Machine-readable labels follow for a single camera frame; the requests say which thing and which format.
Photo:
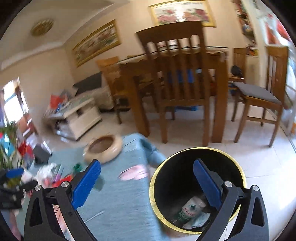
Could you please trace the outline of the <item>blue butterfly tablecloth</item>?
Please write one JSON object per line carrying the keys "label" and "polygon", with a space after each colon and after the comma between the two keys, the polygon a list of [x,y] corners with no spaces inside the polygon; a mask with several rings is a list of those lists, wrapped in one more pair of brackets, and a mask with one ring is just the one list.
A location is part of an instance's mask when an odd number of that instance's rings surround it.
{"label": "blue butterfly tablecloth", "polygon": [[157,168],[165,156],[141,134],[122,140],[121,153],[101,166],[100,177],[78,212],[97,240],[169,240],[149,201],[149,176],[119,178],[136,165]]}

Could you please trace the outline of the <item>near wooden dining chair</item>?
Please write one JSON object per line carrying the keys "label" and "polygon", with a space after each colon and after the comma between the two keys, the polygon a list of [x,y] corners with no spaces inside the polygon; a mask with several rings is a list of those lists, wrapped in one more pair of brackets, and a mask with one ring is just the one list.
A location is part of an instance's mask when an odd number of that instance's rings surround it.
{"label": "near wooden dining chair", "polygon": [[209,143],[209,59],[201,21],[177,22],[137,32],[145,51],[159,106],[161,139],[168,141],[166,111],[176,106],[204,108],[202,145]]}

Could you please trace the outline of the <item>far wooden chair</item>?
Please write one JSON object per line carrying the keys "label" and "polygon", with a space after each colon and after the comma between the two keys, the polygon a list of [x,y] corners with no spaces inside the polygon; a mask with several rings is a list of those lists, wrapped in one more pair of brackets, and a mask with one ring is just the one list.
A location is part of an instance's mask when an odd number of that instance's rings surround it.
{"label": "far wooden chair", "polygon": [[235,95],[236,87],[234,82],[242,82],[245,81],[245,70],[246,70],[246,56],[247,49],[246,48],[234,48],[233,49],[233,65],[230,69],[228,87],[231,96]]}

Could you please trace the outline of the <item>peony painting gold frame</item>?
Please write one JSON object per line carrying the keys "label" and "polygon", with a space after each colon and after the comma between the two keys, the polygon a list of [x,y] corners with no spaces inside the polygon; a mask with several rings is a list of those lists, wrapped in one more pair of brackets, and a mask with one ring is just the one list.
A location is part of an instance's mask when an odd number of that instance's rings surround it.
{"label": "peony painting gold frame", "polygon": [[208,1],[168,1],[149,6],[155,25],[201,21],[203,27],[215,28]]}

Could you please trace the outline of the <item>white tissue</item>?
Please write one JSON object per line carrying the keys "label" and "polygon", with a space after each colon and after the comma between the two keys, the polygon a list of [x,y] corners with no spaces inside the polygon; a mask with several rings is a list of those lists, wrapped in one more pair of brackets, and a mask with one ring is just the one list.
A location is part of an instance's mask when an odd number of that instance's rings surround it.
{"label": "white tissue", "polygon": [[56,163],[51,163],[42,166],[36,174],[36,179],[39,183],[52,183],[55,180],[56,171],[58,170]]}

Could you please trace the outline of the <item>wall shelf with items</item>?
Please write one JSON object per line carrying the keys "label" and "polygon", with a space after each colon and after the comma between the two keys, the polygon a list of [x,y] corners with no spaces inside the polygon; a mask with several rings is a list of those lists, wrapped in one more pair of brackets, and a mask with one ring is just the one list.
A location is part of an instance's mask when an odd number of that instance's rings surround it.
{"label": "wall shelf with items", "polygon": [[248,12],[242,1],[232,1],[235,6],[236,15],[241,26],[242,34],[248,39],[247,55],[258,56],[257,42],[253,31],[253,26]]}

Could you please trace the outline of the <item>green bottle cap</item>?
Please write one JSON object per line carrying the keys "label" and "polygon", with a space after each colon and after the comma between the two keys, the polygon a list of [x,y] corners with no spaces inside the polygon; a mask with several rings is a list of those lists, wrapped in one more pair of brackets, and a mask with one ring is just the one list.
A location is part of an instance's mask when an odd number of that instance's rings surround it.
{"label": "green bottle cap", "polygon": [[77,163],[73,166],[73,174],[76,175],[77,173],[81,172],[82,166],[80,163]]}

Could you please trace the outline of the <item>black gold-rimmed trash bin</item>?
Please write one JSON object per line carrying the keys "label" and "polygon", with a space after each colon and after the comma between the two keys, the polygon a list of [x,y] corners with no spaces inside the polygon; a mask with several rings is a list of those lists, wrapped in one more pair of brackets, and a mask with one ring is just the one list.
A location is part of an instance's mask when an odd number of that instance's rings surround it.
{"label": "black gold-rimmed trash bin", "polygon": [[194,147],[169,156],[152,176],[149,200],[158,221],[171,236],[200,235],[205,229],[199,227],[185,230],[172,223],[173,216],[190,198],[203,195],[193,173],[193,163],[196,159],[201,159],[207,168],[216,172],[222,180],[231,181],[237,187],[247,187],[242,167],[224,151]]}

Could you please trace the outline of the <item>dark sofa with lace cover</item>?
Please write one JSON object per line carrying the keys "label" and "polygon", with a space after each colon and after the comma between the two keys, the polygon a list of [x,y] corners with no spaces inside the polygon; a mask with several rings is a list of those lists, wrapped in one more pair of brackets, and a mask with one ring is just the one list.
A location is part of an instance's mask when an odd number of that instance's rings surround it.
{"label": "dark sofa with lace cover", "polygon": [[114,103],[107,84],[103,84],[102,72],[97,72],[73,85],[75,96],[90,96],[100,111],[114,111]]}

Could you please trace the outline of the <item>red plastic bag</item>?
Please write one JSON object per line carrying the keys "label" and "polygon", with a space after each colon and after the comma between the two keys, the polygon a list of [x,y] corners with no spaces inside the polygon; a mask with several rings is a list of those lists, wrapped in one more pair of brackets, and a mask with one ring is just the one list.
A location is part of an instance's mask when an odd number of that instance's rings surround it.
{"label": "red plastic bag", "polygon": [[59,95],[51,95],[50,96],[50,109],[57,109],[58,105],[64,101],[64,97],[60,97]]}

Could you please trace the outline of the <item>clear plastic water bottle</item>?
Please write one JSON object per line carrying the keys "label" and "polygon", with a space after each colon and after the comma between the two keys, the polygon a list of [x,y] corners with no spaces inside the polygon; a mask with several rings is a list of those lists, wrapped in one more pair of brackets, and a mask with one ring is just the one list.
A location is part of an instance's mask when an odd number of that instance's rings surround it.
{"label": "clear plastic water bottle", "polygon": [[202,228],[209,220],[212,208],[204,195],[193,196],[170,218],[170,222],[182,229]]}

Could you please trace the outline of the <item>gold ceiling lamp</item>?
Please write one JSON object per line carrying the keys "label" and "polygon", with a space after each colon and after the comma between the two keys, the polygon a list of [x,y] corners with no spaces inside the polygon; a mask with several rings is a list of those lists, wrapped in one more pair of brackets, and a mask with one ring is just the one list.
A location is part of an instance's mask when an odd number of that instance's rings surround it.
{"label": "gold ceiling lamp", "polygon": [[30,30],[30,34],[33,37],[39,37],[45,35],[53,27],[54,20],[47,18],[36,22]]}

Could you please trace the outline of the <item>black folding phone stand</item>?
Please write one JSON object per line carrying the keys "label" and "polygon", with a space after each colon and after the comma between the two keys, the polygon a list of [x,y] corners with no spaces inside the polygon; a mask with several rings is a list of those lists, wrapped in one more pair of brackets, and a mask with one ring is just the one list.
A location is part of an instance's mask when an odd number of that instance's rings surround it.
{"label": "black folding phone stand", "polygon": [[35,163],[37,165],[48,164],[49,158],[52,156],[52,154],[43,149],[40,145],[34,147],[33,154],[35,155]]}

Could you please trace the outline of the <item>left wooden dining chair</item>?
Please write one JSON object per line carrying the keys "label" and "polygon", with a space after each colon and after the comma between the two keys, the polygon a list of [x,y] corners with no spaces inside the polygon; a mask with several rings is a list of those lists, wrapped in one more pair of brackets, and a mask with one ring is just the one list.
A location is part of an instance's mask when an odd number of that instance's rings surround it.
{"label": "left wooden dining chair", "polygon": [[127,91],[125,90],[125,84],[121,78],[119,68],[119,57],[111,57],[107,59],[100,59],[96,61],[102,75],[104,76],[114,104],[114,110],[116,112],[117,121],[122,124],[120,112],[128,111],[130,105],[128,103]]}

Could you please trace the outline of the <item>red cigarette pack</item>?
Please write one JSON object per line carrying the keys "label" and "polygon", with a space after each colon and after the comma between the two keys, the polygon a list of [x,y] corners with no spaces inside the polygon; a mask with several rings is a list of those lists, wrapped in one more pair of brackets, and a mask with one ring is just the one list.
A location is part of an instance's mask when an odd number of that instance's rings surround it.
{"label": "red cigarette pack", "polygon": [[55,182],[52,184],[52,187],[58,187],[60,186],[63,182],[71,182],[73,179],[73,175],[67,175],[66,177],[60,179],[59,181]]}

